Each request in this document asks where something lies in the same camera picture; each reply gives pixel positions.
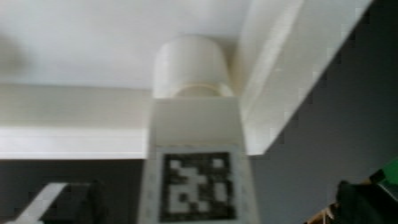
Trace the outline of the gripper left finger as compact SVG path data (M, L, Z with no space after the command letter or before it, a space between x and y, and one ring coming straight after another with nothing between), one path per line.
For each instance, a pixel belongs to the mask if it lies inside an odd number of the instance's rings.
M63 190L68 186L68 183L56 182L49 183L40 191L36 198L33 199L31 204L26 207L26 210L12 221L12 224L45 224L42 217L49 211L51 205L58 200L58 197L63 193Z

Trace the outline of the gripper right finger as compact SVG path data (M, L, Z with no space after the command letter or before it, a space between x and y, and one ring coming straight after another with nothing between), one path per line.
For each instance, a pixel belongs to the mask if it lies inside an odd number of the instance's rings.
M308 224L398 224L398 201L376 184L338 184L337 202Z

